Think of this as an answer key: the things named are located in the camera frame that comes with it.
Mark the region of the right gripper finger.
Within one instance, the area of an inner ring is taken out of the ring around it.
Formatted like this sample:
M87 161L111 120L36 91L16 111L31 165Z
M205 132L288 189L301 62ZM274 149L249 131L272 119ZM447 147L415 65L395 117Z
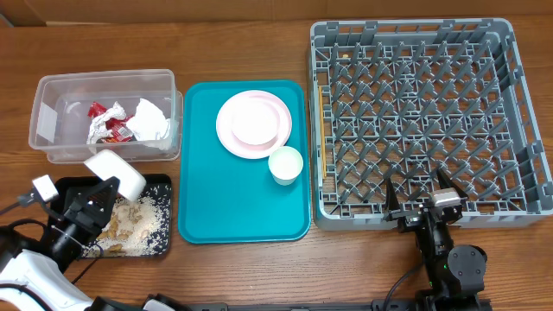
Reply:
M440 189L453 188L463 200L468 199L467 193L463 191L459 185L453 182L441 168L436 170L436 177L439 182Z
M391 181L391 178L385 180L386 184L386 196L385 196L385 206L388 212L397 212L400 210L400 205L397 199L395 188Z

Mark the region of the white bowl with food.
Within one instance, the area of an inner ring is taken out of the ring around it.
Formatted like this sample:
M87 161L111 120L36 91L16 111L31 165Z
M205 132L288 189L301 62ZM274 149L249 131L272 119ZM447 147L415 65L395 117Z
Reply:
M84 161L87 168L103 181L119 179L118 192L127 200L136 201L146 186L145 178L115 152L104 149Z

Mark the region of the white napkin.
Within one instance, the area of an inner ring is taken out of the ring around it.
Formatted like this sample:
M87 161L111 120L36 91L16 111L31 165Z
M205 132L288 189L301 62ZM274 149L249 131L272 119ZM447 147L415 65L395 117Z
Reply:
M168 150L171 145L170 120L150 101L140 98L136 113L125 126L132 132L138 142L151 148Z

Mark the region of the white paper cup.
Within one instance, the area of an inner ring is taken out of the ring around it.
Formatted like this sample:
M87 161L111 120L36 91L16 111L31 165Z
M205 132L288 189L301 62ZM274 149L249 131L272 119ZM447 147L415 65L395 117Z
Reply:
M302 172L303 159L297 149L282 146L269 156L268 165L275 182L281 186L288 186Z

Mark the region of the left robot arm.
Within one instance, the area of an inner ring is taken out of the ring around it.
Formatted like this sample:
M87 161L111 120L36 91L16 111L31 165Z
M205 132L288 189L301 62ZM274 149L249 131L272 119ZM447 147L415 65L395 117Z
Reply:
M20 310L134 310L109 298L88 297L64 272L109 224L116 198L135 200L145 184L143 177L112 176L74 196L58 213L47 206L59 196L51 178L34 179L30 192L1 213L38 203L54 223L20 219L1 227L1 300Z

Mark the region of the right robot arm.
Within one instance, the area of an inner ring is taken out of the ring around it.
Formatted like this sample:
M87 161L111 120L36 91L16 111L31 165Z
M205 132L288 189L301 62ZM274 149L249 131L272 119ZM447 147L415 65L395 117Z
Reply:
M389 290L382 309L396 305L399 310L490 310L491 302L478 293L485 288L487 254L476 245L455 245L448 225L462 218L468 195L443 170L436 171L440 188L427 203L410 211L401 209L391 179L386 179L384 220L395 221L401 233L413 232L422 262L406 272ZM412 301L393 301L404 280L426 269L429 289L420 290Z

